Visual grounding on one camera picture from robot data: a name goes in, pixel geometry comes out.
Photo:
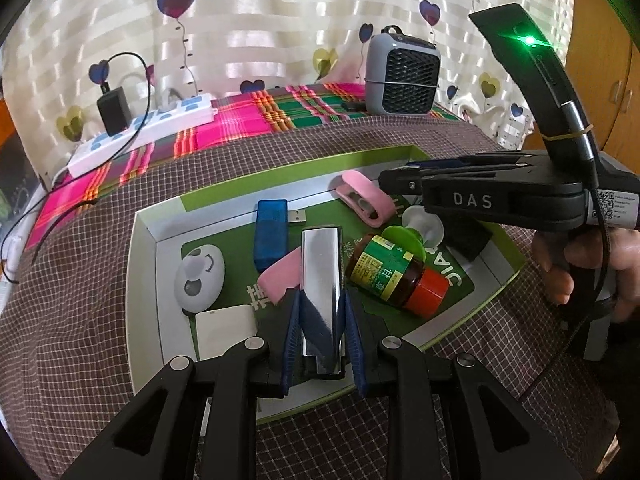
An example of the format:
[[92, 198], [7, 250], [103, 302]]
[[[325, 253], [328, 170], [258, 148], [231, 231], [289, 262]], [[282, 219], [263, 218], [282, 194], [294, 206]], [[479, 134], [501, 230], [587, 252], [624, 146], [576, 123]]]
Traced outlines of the person right hand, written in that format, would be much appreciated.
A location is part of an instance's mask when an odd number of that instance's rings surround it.
[[[610, 229], [610, 258], [608, 268], [616, 272], [617, 299], [613, 321], [624, 322], [639, 309], [639, 232]], [[582, 269], [600, 269], [603, 263], [603, 243], [597, 229], [589, 229], [564, 245], [551, 243], [551, 237], [537, 232], [532, 241], [532, 255], [542, 270], [544, 290], [552, 304], [567, 304], [575, 289], [575, 280], [565, 266], [564, 259]]]

